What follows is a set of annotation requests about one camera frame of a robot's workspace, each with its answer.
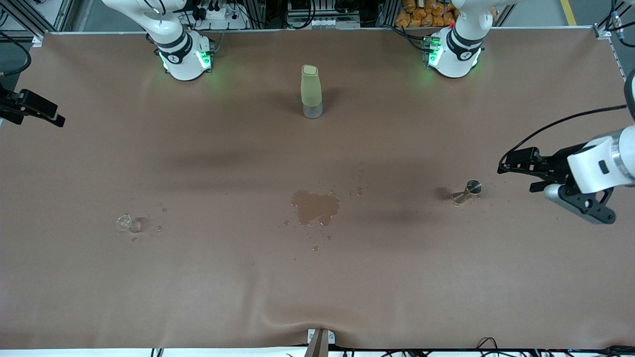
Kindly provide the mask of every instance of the black label on robot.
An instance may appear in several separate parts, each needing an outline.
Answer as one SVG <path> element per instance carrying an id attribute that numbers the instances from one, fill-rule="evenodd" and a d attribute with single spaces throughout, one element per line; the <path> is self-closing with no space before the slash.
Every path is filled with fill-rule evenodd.
<path id="1" fill-rule="evenodd" d="M 167 59 L 169 63 L 180 64 L 181 62 L 183 62 L 183 58 L 185 58 L 185 56 L 192 49 L 192 42 L 193 42 L 192 36 L 190 36 L 190 34 L 187 34 L 187 33 L 186 35 L 187 35 L 187 42 L 185 43 L 185 46 L 183 46 L 180 50 L 174 51 L 174 52 L 161 51 L 163 58 Z"/>
<path id="2" fill-rule="evenodd" d="M 478 50 L 480 49 L 480 44 L 483 43 L 483 39 L 470 41 L 473 44 L 478 44 L 478 46 L 474 48 L 465 48 L 464 46 L 470 46 L 470 45 L 466 45 L 466 44 L 458 43 L 454 41 L 452 37 L 453 32 L 454 30 L 449 31 L 448 37 L 446 38 L 446 42 L 448 43 L 448 48 L 457 56 L 457 59 L 459 61 L 469 60 L 470 58 L 472 58 L 472 56 L 474 56 L 478 52 Z"/>

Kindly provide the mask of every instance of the brown tabletop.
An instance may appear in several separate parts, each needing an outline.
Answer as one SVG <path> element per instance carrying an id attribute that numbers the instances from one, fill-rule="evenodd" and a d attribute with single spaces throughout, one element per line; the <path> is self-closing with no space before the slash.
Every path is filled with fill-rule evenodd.
<path id="1" fill-rule="evenodd" d="M 178 82 L 143 36 L 46 36 L 18 89 L 67 122 L 0 128 L 0 347 L 275 346 L 314 327 L 357 348 L 635 344 L 633 191 L 594 226 L 496 174 L 542 125 L 624 103 L 610 45 L 590 29 L 486 45 L 452 80 L 391 31 L 231 33 L 213 73 Z M 313 121 L 303 64 L 323 84 Z M 469 179 L 482 198 L 455 208 Z M 117 232 L 125 213 L 144 231 Z"/>

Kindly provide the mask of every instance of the green led light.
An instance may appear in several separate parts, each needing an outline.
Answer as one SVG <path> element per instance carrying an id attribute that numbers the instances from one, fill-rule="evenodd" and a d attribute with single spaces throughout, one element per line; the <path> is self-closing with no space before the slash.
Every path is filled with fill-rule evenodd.
<path id="1" fill-rule="evenodd" d="M 437 65 L 437 64 L 439 64 L 439 59 L 441 58 L 442 54 L 443 54 L 443 46 L 439 45 L 439 46 L 437 46 L 436 50 L 434 50 L 430 54 L 430 62 L 428 64 L 429 65 Z"/>
<path id="2" fill-rule="evenodd" d="M 207 55 L 206 53 L 201 53 L 200 51 L 197 51 L 196 56 L 198 57 L 199 62 L 201 63 L 201 66 L 203 66 L 203 68 L 208 68 L 210 66 L 209 55 Z"/>

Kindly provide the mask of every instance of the gray floor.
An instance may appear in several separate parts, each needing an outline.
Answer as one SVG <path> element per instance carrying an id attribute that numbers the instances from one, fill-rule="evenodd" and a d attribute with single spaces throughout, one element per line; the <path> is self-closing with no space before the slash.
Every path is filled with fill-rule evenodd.
<path id="1" fill-rule="evenodd" d="M 570 0 L 571 9 L 578 25 L 592 25 L 601 22 L 608 15 L 611 4 L 608 0 Z M 630 9 L 622 17 L 624 23 L 635 21 L 635 8 Z M 635 44 L 635 26 L 624 29 L 625 41 Z M 628 48 L 617 41 L 617 36 L 612 36 L 615 52 L 617 53 L 624 73 L 628 75 L 635 69 L 635 48 Z"/>
<path id="2" fill-rule="evenodd" d="M 27 50 L 31 48 L 30 42 L 21 43 L 21 45 Z M 20 68 L 20 66 L 24 64 L 24 52 L 11 42 L 0 42 L 0 53 L 2 53 L 2 57 L 0 58 L 0 69 L 2 69 L 2 71 L 10 71 L 12 69 Z M 17 82 L 17 74 L 8 77 L 0 77 L 0 83 L 2 83 L 2 86 L 9 90 L 15 89 L 15 84 Z"/>

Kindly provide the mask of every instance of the metal bracket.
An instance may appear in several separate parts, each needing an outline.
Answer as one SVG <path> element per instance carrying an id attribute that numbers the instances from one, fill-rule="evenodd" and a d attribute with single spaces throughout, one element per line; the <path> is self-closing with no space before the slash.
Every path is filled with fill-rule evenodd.
<path id="1" fill-rule="evenodd" d="M 42 39 L 35 36 L 33 40 L 31 40 L 31 47 L 42 47 Z"/>
<path id="2" fill-rule="evenodd" d="M 311 343 L 311 340 L 313 339 L 313 335 L 315 335 L 315 333 L 316 333 L 316 329 L 315 328 L 310 328 L 309 329 L 309 333 L 307 334 L 307 343 L 308 344 Z M 329 330 L 327 330 L 326 333 L 328 334 L 328 344 L 335 344 L 335 334 L 332 331 L 329 331 Z"/>
<path id="3" fill-rule="evenodd" d="M 598 26 L 597 24 L 593 24 L 593 31 L 596 34 L 597 39 L 610 39 L 611 32 L 604 30 L 603 27 Z"/>
<path id="4" fill-rule="evenodd" d="M 304 357 L 328 357 L 328 345 L 333 339 L 335 343 L 335 334 L 323 328 L 319 330 L 309 330 L 309 347 Z"/>

